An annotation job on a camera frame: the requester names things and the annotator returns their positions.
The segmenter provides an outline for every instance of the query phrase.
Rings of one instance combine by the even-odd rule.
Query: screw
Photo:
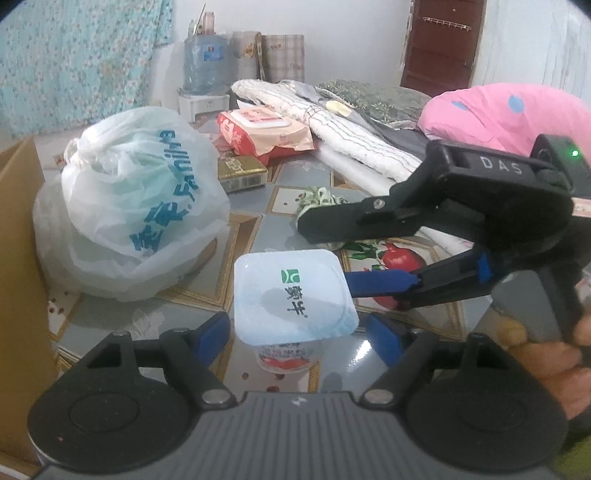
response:
[[[222,390],[221,388],[214,388],[207,390],[203,395],[202,399],[208,405],[222,405],[232,398],[232,394],[228,390]]]
[[[374,388],[365,392],[365,400],[372,405],[387,405],[394,400],[394,394],[388,390]]]
[[[374,209],[381,210],[385,206],[386,206],[386,202],[383,201],[382,199],[375,199],[374,200]]]

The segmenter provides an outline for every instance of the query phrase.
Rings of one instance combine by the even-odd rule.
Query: red packaging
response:
[[[265,166],[272,158],[314,149],[310,127],[265,107],[222,112],[217,124],[238,155],[253,155]]]

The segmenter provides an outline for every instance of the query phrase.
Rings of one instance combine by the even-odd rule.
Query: yogurt cup lid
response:
[[[359,316],[335,254],[266,252],[235,262],[234,324],[243,343],[259,346],[349,335]]]

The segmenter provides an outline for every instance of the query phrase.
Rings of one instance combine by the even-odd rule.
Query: door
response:
[[[485,0],[416,0],[401,86],[437,96],[467,88]]]

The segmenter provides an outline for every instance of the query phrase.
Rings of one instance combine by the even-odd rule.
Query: blue label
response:
[[[220,61],[223,60],[223,45],[204,45],[203,46],[203,61]]]
[[[186,150],[182,150],[182,145],[174,139],[176,139],[174,130],[160,132],[160,143],[164,144],[164,158],[170,159],[180,174],[179,183],[171,193],[175,197],[189,197],[191,202],[187,204],[187,209],[179,208],[177,202],[160,202],[153,206],[144,219],[144,229],[129,236],[138,252],[150,249],[156,253],[160,247],[164,229],[170,222],[182,222],[196,200],[193,193],[199,190],[199,186],[195,182],[189,154]]]

